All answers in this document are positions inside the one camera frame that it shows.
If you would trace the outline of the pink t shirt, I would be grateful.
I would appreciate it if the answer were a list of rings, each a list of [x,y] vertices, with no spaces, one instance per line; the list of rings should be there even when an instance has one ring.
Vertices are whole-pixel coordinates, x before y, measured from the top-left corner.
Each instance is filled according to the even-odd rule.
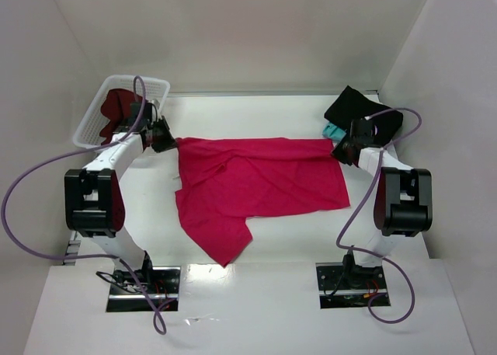
[[[179,223],[217,264],[252,241],[249,218],[334,211],[350,205],[339,162],[325,139],[179,140]]]

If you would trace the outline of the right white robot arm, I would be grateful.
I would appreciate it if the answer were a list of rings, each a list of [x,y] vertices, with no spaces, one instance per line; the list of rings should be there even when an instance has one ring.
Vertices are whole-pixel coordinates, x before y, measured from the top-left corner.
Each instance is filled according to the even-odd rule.
[[[433,222],[432,176],[390,155],[388,147],[374,142],[378,128],[372,117],[353,120],[332,155],[372,175],[372,182],[340,231],[336,245],[346,251],[342,282],[358,288],[377,278],[383,261],[403,238],[428,231]],[[376,231],[365,245],[345,245],[342,239],[371,195],[375,196],[373,220]]]

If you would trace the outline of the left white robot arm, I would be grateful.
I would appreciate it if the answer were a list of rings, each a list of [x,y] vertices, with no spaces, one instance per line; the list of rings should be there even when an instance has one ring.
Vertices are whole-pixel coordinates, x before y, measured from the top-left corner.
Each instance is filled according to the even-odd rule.
[[[133,240],[124,226],[126,211],[120,179],[147,148],[161,153],[177,147],[164,117],[157,110],[158,101],[130,105],[131,115],[121,120],[111,134],[109,144],[97,150],[97,156],[82,169],[70,169],[64,176],[65,217],[69,229],[97,244],[116,267],[114,284],[131,280],[132,269],[145,287],[161,277],[153,270],[151,257]]]

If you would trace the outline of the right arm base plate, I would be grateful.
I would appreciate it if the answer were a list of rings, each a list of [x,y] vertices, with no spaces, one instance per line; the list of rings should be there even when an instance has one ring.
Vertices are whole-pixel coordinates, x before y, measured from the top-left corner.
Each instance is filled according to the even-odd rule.
[[[377,297],[373,307],[391,305],[382,267],[355,280],[343,276],[341,263],[317,263],[315,268],[321,309],[366,308],[372,297]]]

